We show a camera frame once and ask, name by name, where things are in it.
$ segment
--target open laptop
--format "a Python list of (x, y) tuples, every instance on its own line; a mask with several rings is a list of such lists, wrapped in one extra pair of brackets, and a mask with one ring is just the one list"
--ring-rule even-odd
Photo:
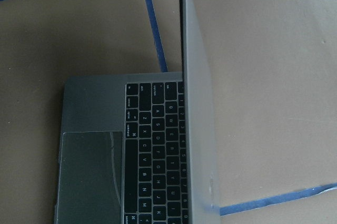
[(220, 223), (211, 74), (181, 11), (183, 73), (67, 81), (55, 223)]

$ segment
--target keyboard key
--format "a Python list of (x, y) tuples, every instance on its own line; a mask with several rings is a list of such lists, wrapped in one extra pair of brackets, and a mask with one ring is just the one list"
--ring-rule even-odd
[(163, 117), (164, 116), (164, 106), (163, 105), (152, 106), (152, 116), (153, 117)]
[(153, 175), (152, 186), (153, 189), (165, 189), (166, 187), (165, 175)]
[(185, 97), (184, 97), (183, 94), (179, 94), (179, 95), (178, 95), (178, 105), (179, 105), (180, 107), (185, 106)]
[(151, 152), (151, 140), (150, 139), (139, 140), (139, 151), (140, 152)]
[(165, 133), (164, 132), (153, 132), (152, 144), (164, 144), (164, 143), (165, 143)]
[(177, 141), (169, 141), (166, 143), (166, 154), (168, 156), (179, 154), (179, 146)]
[(138, 187), (138, 193), (140, 197), (150, 197), (151, 196), (151, 184), (150, 183), (140, 183)]
[(139, 199), (138, 208), (139, 212), (151, 212), (151, 199)]
[(153, 191), (153, 204), (164, 205), (166, 203), (166, 191)]
[(165, 129), (164, 118), (155, 118), (152, 119), (152, 130), (161, 131)]
[(139, 113), (139, 123), (140, 124), (151, 124), (151, 113), (150, 112), (140, 112)]
[(151, 110), (151, 84), (150, 83), (139, 84), (139, 110), (140, 111)]
[(184, 120), (185, 119), (185, 109), (183, 107), (179, 108), (178, 116), (179, 116), (179, 120)]
[(153, 220), (166, 220), (166, 207), (153, 207)]
[(136, 138), (138, 136), (137, 123), (126, 123), (126, 138)]
[(139, 224), (151, 224), (152, 216), (151, 215), (139, 215)]
[(124, 223), (137, 224), (137, 215), (124, 215)]
[(167, 200), (180, 200), (179, 186), (168, 186), (167, 187)]
[(186, 162), (186, 149), (180, 150), (180, 162)]
[(180, 175), (182, 178), (186, 178), (187, 176), (187, 167), (186, 164), (181, 164), (180, 165)]
[(126, 108), (136, 108), (136, 107), (138, 107), (138, 97), (137, 96), (127, 96)]
[(180, 132), (180, 134), (185, 133), (185, 121), (183, 121), (183, 120), (179, 121), (179, 132)]
[(168, 216), (180, 216), (180, 202), (168, 202), (167, 203), (167, 215)]
[(139, 154), (139, 166), (151, 166), (151, 154)]
[(167, 184), (168, 185), (179, 185), (180, 184), (179, 171), (168, 171), (167, 172)]
[(166, 115), (166, 126), (176, 127), (178, 126), (178, 116), (177, 115)]
[(167, 224), (181, 224), (180, 218), (169, 218)]
[(138, 177), (138, 143), (128, 139), (125, 142), (125, 182), (124, 182), (124, 211), (137, 212), (137, 177)]
[(178, 141), (178, 129), (177, 128), (167, 128), (166, 129), (166, 140), (167, 141)]
[(168, 170), (179, 170), (179, 158), (178, 157), (167, 157), (166, 158), (166, 168)]
[(138, 110), (137, 109), (127, 109), (126, 110), (126, 121), (138, 120)]
[(182, 81), (178, 82), (178, 93), (180, 94), (184, 93), (184, 82)]
[(152, 153), (153, 153), (153, 159), (163, 159), (165, 158), (165, 147), (164, 146), (153, 146)]
[(187, 192), (187, 179), (186, 178), (182, 178), (181, 182), (181, 192)]
[(153, 104), (164, 103), (164, 83), (152, 84), (152, 103)]
[(140, 168), (139, 169), (139, 181), (151, 181), (152, 173), (151, 168)]
[(189, 211), (183, 210), (182, 215), (183, 215), (183, 224), (189, 224)]
[(181, 205), (183, 208), (189, 207), (189, 203), (187, 201), (187, 194), (181, 194)]
[(179, 142), (181, 148), (186, 148), (186, 135), (179, 135)]
[(153, 174), (165, 173), (165, 161), (156, 160), (152, 162)]
[(175, 114), (178, 111), (178, 105), (176, 101), (167, 101), (165, 103), (165, 112), (167, 114)]
[(174, 100), (177, 99), (177, 83), (166, 82), (165, 83), (165, 99)]
[(139, 126), (139, 137), (141, 138), (151, 137), (151, 126), (150, 125)]
[(137, 95), (138, 94), (138, 84), (127, 84), (126, 94), (127, 95)]

